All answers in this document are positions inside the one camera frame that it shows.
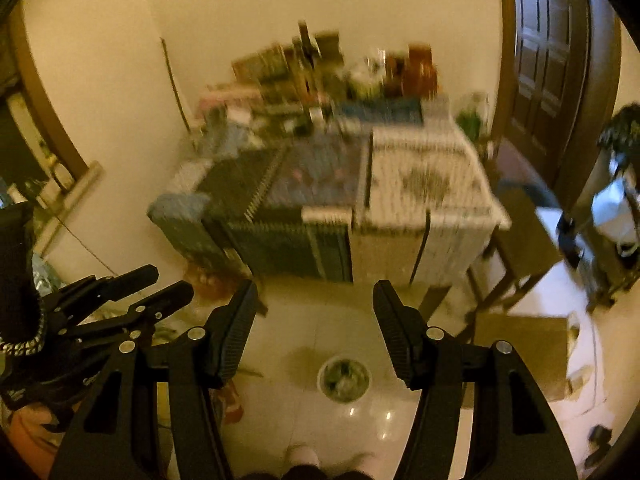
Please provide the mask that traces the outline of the wooden chair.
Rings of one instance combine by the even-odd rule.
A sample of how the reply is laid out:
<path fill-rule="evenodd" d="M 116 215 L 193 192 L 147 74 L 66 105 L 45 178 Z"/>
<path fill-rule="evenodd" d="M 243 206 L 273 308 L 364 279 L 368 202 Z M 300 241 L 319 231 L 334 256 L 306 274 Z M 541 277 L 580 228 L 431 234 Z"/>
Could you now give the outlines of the wooden chair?
<path fill-rule="evenodd" d="M 494 164 L 489 166 L 488 176 L 492 190 L 511 218 L 511 227 L 491 235 L 482 258 L 487 260 L 497 255 L 504 272 L 498 283 L 484 295 L 473 271 L 466 271 L 476 306 L 465 315 L 465 328 L 458 335 L 461 341 L 468 341 L 474 335 L 480 312 L 493 307 L 510 310 L 563 260 L 552 236 L 536 215 L 536 205 L 550 196 L 548 190 L 534 185 L 533 180 L 510 180 Z"/>

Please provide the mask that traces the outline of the dark wooden door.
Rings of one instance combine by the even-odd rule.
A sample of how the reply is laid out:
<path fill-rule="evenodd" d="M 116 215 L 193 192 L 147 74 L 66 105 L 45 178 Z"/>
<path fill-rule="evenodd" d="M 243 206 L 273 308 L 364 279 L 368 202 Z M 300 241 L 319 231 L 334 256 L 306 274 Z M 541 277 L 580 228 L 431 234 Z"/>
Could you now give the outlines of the dark wooden door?
<path fill-rule="evenodd" d="M 515 177 L 577 202 L 620 81 L 620 20 L 608 0 L 501 0 L 492 132 Z"/>

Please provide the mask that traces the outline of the patchwork patterned tablecloth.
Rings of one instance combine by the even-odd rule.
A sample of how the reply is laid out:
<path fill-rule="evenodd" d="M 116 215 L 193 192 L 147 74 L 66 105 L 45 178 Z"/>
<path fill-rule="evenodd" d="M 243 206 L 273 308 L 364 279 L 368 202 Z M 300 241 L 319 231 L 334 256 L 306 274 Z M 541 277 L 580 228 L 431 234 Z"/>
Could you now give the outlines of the patchwork patterned tablecloth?
<path fill-rule="evenodd" d="M 215 104 L 150 220 L 214 272 L 447 286 L 511 220 L 446 96 Z"/>

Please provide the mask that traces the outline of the white plastic bag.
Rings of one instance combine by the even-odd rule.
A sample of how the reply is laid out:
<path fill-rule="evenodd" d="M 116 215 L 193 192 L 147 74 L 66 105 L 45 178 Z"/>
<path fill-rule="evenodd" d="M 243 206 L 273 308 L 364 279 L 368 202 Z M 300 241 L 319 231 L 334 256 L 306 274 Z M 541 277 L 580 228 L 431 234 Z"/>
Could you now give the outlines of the white plastic bag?
<path fill-rule="evenodd" d="M 593 225 L 612 242 L 621 256 L 639 248 L 639 209 L 624 177 L 615 178 L 591 203 Z"/>

